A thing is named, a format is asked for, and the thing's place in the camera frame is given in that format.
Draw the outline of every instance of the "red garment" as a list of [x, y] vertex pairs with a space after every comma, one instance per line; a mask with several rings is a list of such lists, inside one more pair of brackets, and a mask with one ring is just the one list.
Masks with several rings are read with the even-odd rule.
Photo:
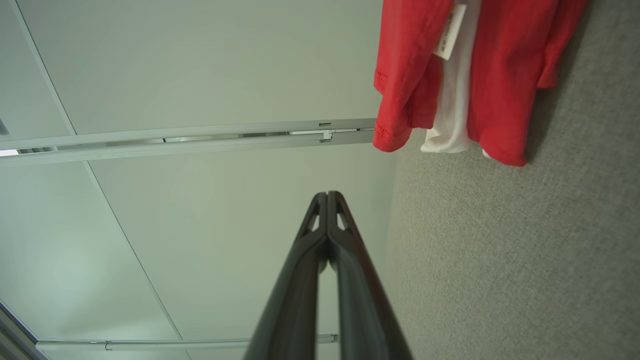
[[382, 94], [373, 145], [395, 151], [411, 128], [433, 127], [442, 80], [432, 56], [452, 0], [384, 0], [374, 86]]
[[560, 54], [586, 0], [483, 0], [471, 64], [468, 133], [494, 159], [524, 166], [537, 88], [556, 85]]

